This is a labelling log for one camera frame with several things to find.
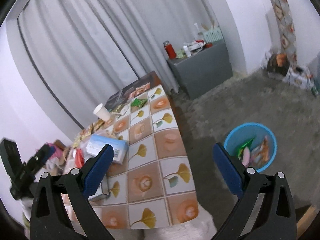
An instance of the gray cabinet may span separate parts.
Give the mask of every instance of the gray cabinet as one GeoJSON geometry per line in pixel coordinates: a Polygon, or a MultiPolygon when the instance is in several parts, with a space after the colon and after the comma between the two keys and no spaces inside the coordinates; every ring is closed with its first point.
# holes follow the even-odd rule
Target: gray cabinet
{"type": "Polygon", "coordinates": [[[180,87],[193,100],[232,77],[229,55],[224,40],[213,43],[196,55],[168,59],[169,67],[180,87]]]}

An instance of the blue rim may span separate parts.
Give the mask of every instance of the blue rim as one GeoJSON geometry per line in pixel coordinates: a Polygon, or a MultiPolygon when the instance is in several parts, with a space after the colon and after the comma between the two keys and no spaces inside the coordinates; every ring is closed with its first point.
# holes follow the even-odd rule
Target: blue rim
{"type": "Polygon", "coordinates": [[[272,137],[272,139],[273,139],[273,141],[274,141],[274,144],[275,144],[275,149],[274,149],[274,151],[273,151],[273,155],[272,155],[271,159],[267,162],[266,165],[264,165],[264,166],[261,167],[260,169],[257,169],[257,172],[260,173],[261,171],[264,171],[266,168],[268,168],[268,167],[270,166],[270,164],[271,164],[271,163],[273,162],[273,160],[275,159],[276,153],[277,153],[277,140],[276,140],[276,137],[275,137],[275,135],[273,134],[273,132],[271,132],[271,130],[270,130],[268,127],[264,126],[264,125],[261,124],[261,123],[257,123],[257,122],[247,122],[247,123],[241,124],[241,125],[237,126],[236,128],[234,128],[234,129],[228,134],[226,140],[224,141],[223,147],[224,147],[224,148],[227,147],[227,144],[228,144],[231,136],[233,135],[233,133],[234,133],[235,131],[237,131],[237,130],[243,128],[243,127],[251,126],[251,125],[259,126],[259,127],[263,128],[263,129],[267,130],[267,131],[271,134],[271,137],[272,137]]]}

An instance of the gray curtain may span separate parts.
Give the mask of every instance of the gray curtain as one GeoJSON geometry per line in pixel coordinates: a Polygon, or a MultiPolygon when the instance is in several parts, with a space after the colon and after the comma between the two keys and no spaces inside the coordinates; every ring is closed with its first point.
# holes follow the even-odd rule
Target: gray curtain
{"type": "Polygon", "coordinates": [[[87,126],[97,104],[153,70],[177,92],[162,43],[182,48],[211,18],[202,0],[30,0],[18,23],[45,82],[87,126]]]}

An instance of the barcode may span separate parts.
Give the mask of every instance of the barcode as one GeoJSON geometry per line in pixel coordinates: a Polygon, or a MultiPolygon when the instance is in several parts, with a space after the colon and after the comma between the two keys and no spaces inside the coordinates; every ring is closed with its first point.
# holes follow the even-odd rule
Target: barcode
{"type": "Polygon", "coordinates": [[[120,153],[120,150],[114,150],[113,157],[118,158],[119,153],[120,153]]]}

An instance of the mint green basket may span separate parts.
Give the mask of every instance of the mint green basket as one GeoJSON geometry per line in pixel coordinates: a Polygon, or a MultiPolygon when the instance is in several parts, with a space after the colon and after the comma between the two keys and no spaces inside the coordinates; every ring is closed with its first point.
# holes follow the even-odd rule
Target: mint green basket
{"type": "Polygon", "coordinates": [[[203,37],[206,43],[223,40],[222,32],[219,27],[204,32],[203,37]]]}

